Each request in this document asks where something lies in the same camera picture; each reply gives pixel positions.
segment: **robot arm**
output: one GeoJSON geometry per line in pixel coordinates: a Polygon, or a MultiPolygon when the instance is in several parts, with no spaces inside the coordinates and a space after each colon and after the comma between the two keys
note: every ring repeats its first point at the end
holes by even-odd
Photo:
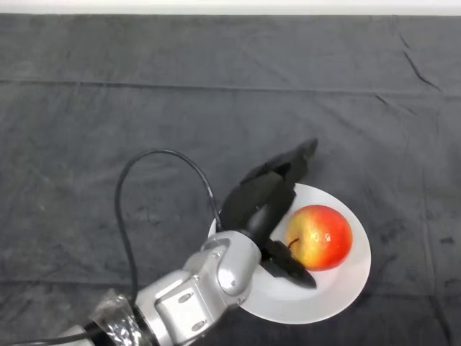
{"type": "Polygon", "coordinates": [[[123,296],[100,304],[92,323],[65,333],[90,332],[91,339],[71,346],[189,345],[248,298],[260,263],[273,276],[315,287],[286,246],[269,237],[289,210],[316,146],[316,140],[307,141],[253,169],[223,203],[221,232],[181,270],[141,290],[133,307],[123,296]]]}
{"type": "Polygon", "coordinates": [[[237,231],[220,232],[207,239],[182,270],[140,291],[135,311],[123,297],[114,297],[122,303],[116,309],[100,311],[95,322],[74,327],[65,336],[99,329],[90,340],[72,346],[189,345],[246,300],[260,260],[261,252],[250,238],[237,231]]]}

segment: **black cable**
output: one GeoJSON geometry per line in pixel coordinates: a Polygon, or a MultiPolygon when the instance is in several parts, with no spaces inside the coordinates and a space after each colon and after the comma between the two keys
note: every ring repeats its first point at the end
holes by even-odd
{"type": "Polygon", "coordinates": [[[216,219],[216,229],[218,231],[221,230],[219,210],[218,210],[218,206],[216,205],[215,196],[211,189],[210,183],[208,182],[202,170],[200,170],[200,168],[191,159],[179,153],[178,151],[169,150],[169,149],[151,149],[151,150],[143,151],[142,153],[139,153],[138,155],[134,156],[131,160],[129,160],[129,162],[127,162],[125,167],[123,167],[122,173],[120,174],[118,178],[117,186],[115,187],[114,207],[115,207],[115,217],[117,218],[118,228],[120,230],[120,235],[123,240],[123,246],[125,247],[125,252],[128,257],[128,263],[130,264],[130,269],[131,269],[131,282],[132,282],[131,298],[130,298],[131,305],[134,305],[134,303],[136,302],[136,298],[138,296],[138,291],[139,291],[138,290],[138,286],[139,286],[138,269],[136,268],[136,262],[135,262],[135,258],[133,255],[133,250],[131,249],[130,240],[128,239],[128,235],[126,232],[125,222],[123,221],[122,207],[120,205],[120,197],[122,194],[123,182],[125,181],[125,178],[128,176],[128,173],[130,172],[133,165],[139,160],[141,160],[142,158],[148,155],[153,155],[153,154],[168,154],[168,155],[179,157],[181,160],[188,163],[188,165],[190,165],[196,171],[196,173],[198,173],[198,175],[200,176],[200,179],[203,182],[203,185],[207,189],[208,199],[210,201],[211,208],[212,208],[213,214],[216,219]]]}
{"type": "MultiPolygon", "coordinates": [[[[131,168],[133,165],[140,161],[142,158],[152,155],[152,154],[168,154],[168,155],[173,155],[176,157],[179,157],[188,165],[190,165],[196,173],[200,176],[200,179],[203,182],[203,185],[207,189],[207,194],[208,194],[208,200],[211,204],[211,208],[213,211],[213,215],[216,220],[216,230],[221,231],[221,220],[219,216],[219,210],[218,206],[216,204],[215,196],[213,194],[213,191],[211,189],[210,183],[208,182],[205,174],[202,172],[202,170],[187,156],[179,153],[178,151],[174,150],[169,150],[169,149],[151,149],[144,151],[142,153],[139,153],[138,155],[134,156],[131,160],[127,162],[125,167],[123,167],[122,172],[120,173],[120,176],[117,181],[117,185],[115,186],[115,196],[114,196],[114,209],[115,209],[115,217],[117,219],[117,225],[118,229],[120,231],[120,236],[122,238],[122,243],[125,248],[125,252],[127,255],[128,259],[128,264],[130,266],[130,276],[131,276],[131,297],[130,297],[130,305],[133,307],[136,302],[136,298],[138,297],[138,291],[139,291],[139,282],[138,282],[138,269],[136,267],[136,261],[135,257],[133,254],[133,249],[131,247],[130,240],[127,235],[126,231],[126,226],[125,226],[125,221],[123,220],[123,214],[122,214],[122,207],[120,203],[121,195],[122,195],[122,187],[123,183],[125,182],[126,177],[128,176],[128,173],[130,173],[131,168]]],[[[83,339],[90,339],[92,338],[95,334],[97,334],[99,331],[93,331],[93,332],[87,332],[87,333],[81,333],[81,334],[75,334],[71,335],[68,337],[56,337],[52,339],[41,339],[41,340],[28,340],[28,341],[20,341],[20,342],[13,342],[6,344],[5,346],[53,346],[53,345],[62,345],[62,344],[67,344],[69,342],[75,342],[83,339]]]]}

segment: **dark gray cloth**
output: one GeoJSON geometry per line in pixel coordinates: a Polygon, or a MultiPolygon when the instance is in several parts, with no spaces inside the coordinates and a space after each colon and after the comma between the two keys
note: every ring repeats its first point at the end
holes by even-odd
{"type": "MultiPolygon", "coordinates": [[[[457,18],[0,16],[0,339],[57,335],[128,292],[112,197],[131,155],[184,152],[222,201],[315,136],[303,182],[364,225],[364,292],[305,326],[233,311],[197,344],[461,345],[460,47],[457,18]]],[[[123,208],[142,285],[212,219],[164,156],[123,208]]]]}

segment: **red apple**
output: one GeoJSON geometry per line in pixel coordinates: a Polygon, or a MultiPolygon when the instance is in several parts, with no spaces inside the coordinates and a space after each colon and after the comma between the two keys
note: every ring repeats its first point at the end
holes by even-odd
{"type": "Polygon", "coordinates": [[[340,265],[352,247],[351,226],[338,211],[309,205],[295,212],[285,240],[293,257],[308,270],[327,270],[340,265]]]}

